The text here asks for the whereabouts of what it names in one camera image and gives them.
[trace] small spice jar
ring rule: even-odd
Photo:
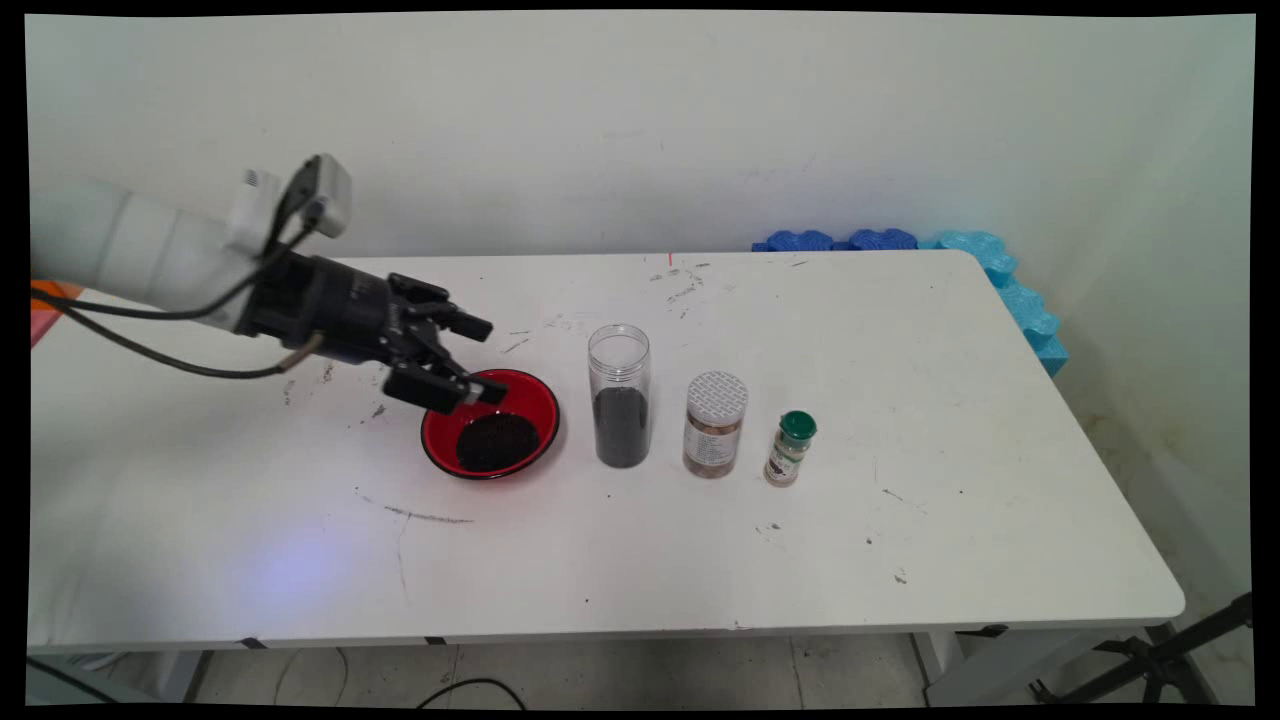
[[[796,482],[800,461],[817,432],[818,423],[808,413],[792,410],[783,415],[778,421],[778,432],[773,436],[769,459],[764,461],[764,479],[780,488]]]
[[[703,373],[689,383],[686,410],[685,468],[700,478],[723,478],[737,459],[746,386],[730,373]]]

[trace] black granules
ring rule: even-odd
[[[634,387],[611,387],[591,402],[595,454],[605,465],[631,468],[649,454],[649,398]]]
[[[538,450],[538,428],[520,415],[476,418],[458,434],[458,462],[470,473],[511,468]]]

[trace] glass jar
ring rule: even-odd
[[[699,478],[723,478],[737,459],[746,386],[730,373],[703,373],[689,383],[685,405],[685,468]]]
[[[649,455],[649,338],[634,325],[604,325],[586,342],[595,455],[634,468]]]
[[[809,451],[809,443],[818,432],[813,416],[792,410],[778,421],[769,459],[764,461],[764,479],[780,488],[790,487],[800,474],[800,461]]]

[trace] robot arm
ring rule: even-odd
[[[282,246],[279,236],[294,217],[303,231]],[[32,195],[32,268],[37,277],[169,311],[134,316],[262,333],[351,364],[376,360],[392,368],[383,392],[428,410],[500,402],[504,386],[471,377],[439,342],[443,329],[480,342],[493,331],[449,302],[448,291],[394,273],[380,279],[292,250],[311,231],[337,237],[349,217],[351,179],[329,155],[311,158],[283,192],[270,173],[250,170],[225,225],[86,181]],[[95,309],[42,299],[63,309]],[[207,313],[189,310],[206,306]]]

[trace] blue foam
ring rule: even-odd
[[[897,228],[888,228],[884,232],[860,229],[849,236],[844,243],[844,250],[915,250],[915,236]]]
[[[753,242],[751,252],[797,252],[808,250],[831,250],[835,241],[827,233],[818,231],[804,231],[796,234],[790,231],[778,231],[764,242]]]
[[[1005,287],[1014,279],[1018,259],[1005,252],[1005,241],[989,232],[963,233],[947,231],[932,243],[936,249],[964,250],[978,259],[982,269],[991,278],[991,284]]]
[[[1070,357],[1066,348],[1062,347],[1062,342],[1057,340],[1056,336],[1048,338],[1044,347],[1036,351],[1036,356],[1041,359],[1041,365],[1044,366],[1044,372],[1047,372],[1051,378],[1062,369],[1062,365],[1066,365],[1066,361]]]
[[[996,288],[996,292],[1005,301],[1005,307],[1009,307],[1009,313],[1012,314],[1033,348],[1039,350],[1053,340],[1061,323],[1057,315],[1044,310],[1044,299],[1041,297],[1041,293],[1023,286],[1014,278],[1010,278],[1005,287]]]

